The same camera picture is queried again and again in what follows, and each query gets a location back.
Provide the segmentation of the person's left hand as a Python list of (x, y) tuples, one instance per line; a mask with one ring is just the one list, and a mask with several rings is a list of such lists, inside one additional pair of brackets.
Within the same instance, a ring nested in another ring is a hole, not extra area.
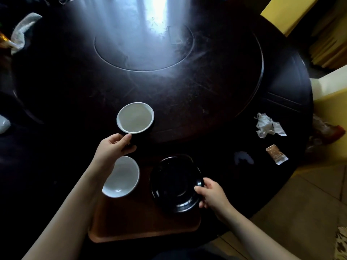
[(103, 139), (95, 155), (88, 166), (88, 171), (97, 175), (109, 175), (114, 168), (115, 162), (121, 157), (121, 150), (125, 146), (135, 146), (131, 144), (132, 135), (113, 134)]

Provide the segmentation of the person's right hand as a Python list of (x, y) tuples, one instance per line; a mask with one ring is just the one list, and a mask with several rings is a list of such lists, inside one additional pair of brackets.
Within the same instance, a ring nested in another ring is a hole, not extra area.
[(222, 187), (210, 178), (203, 178), (204, 186), (195, 186), (195, 192), (202, 197), (212, 209), (216, 217), (228, 225), (230, 217), (236, 211), (228, 201)]

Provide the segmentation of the black cup with white inside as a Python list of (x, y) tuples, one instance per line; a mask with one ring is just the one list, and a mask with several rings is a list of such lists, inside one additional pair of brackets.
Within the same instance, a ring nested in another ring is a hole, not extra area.
[(134, 102), (124, 106), (117, 114), (118, 128), (132, 135), (132, 144), (143, 141), (154, 123), (154, 111), (151, 106)]

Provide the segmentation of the black glossy plate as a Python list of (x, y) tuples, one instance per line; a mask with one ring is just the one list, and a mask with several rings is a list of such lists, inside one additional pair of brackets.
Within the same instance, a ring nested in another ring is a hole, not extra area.
[(204, 186), (201, 171), (189, 155), (166, 157), (150, 173), (150, 190), (155, 203), (167, 213), (184, 213), (202, 201), (194, 187)]

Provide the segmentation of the person's right forearm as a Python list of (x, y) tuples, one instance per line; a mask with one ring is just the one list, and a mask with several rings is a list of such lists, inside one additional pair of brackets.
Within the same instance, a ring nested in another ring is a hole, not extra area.
[(254, 260), (301, 260), (236, 210), (218, 214)]

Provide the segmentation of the person's left forearm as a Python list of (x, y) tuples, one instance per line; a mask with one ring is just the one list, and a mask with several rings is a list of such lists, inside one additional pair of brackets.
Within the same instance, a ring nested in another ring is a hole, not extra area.
[(78, 260), (97, 201), (115, 161), (92, 161), (22, 260)]

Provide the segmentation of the white ceramic bowl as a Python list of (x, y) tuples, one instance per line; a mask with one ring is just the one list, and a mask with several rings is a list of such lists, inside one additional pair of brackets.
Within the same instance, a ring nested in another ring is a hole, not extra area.
[(122, 156), (115, 162), (107, 178), (102, 193), (110, 198), (120, 198), (130, 194), (140, 180), (140, 168), (137, 162), (128, 156)]

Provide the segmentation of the brown wooden tray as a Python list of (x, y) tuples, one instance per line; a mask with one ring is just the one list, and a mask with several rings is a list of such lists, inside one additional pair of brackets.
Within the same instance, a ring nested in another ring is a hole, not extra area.
[(150, 173), (162, 159), (139, 159), (140, 181), (130, 194), (110, 198), (102, 194), (89, 226), (88, 236), (95, 243), (140, 239), (197, 231), (201, 213), (194, 208), (170, 214), (161, 210), (150, 193)]

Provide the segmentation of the dark round turntable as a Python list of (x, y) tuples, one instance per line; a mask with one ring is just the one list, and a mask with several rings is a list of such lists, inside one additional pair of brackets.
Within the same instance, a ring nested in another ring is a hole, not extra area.
[[(116, 117), (143, 102), (149, 140), (166, 143), (217, 129), (260, 85), (264, 60), (237, 0), (75, 0), (33, 27), (12, 60), (17, 95), (50, 126), (120, 132)], [(167, 26), (182, 25), (171, 45)]]

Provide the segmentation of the small brown paper packet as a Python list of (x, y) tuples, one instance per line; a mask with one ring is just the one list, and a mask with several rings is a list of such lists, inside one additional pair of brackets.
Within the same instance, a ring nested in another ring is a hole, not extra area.
[(289, 160), (288, 157), (284, 153), (282, 153), (275, 144), (266, 148), (266, 152), (271, 156), (271, 158), (277, 165), (281, 165), (285, 161)]

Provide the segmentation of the white rounded object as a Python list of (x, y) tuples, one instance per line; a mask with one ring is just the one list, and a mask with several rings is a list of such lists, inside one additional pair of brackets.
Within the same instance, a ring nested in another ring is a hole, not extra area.
[(4, 116), (0, 115), (0, 135), (4, 134), (10, 127), (11, 122)]

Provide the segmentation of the clear plastic bag with red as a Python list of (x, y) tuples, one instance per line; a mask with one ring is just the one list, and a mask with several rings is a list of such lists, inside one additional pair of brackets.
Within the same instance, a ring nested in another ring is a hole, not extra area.
[(315, 113), (312, 121), (312, 134), (306, 145), (306, 153), (313, 152), (318, 146), (332, 144), (341, 139), (346, 134), (343, 127), (331, 125), (322, 120)]

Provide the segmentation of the patterned rug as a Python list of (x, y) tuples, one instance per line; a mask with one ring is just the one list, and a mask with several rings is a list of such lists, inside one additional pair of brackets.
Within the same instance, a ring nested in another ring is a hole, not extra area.
[(347, 260), (347, 227), (338, 227), (333, 260)]

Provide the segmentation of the white cloth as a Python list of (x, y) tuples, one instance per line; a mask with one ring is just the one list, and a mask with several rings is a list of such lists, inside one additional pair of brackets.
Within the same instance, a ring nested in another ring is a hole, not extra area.
[(31, 28), (37, 21), (42, 18), (37, 13), (29, 13), (26, 15), (14, 28), (11, 35), (11, 42), (14, 46), (11, 48), (11, 55), (22, 50), (25, 46), (25, 33)]

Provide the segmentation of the yellow covered chair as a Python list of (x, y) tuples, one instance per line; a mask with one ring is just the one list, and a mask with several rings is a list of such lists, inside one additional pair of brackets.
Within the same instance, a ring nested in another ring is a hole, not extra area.
[(334, 143), (318, 147), (315, 157), (320, 163), (347, 164), (347, 65), (310, 81), (314, 113), (330, 125), (339, 125), (345, 130)]
[[(261, 16), (288, 37), (320, 0), (271, 0)], [(324, 69), (347, 66), (347, 0), (322, 0), (302, 27), (311, 63)]]

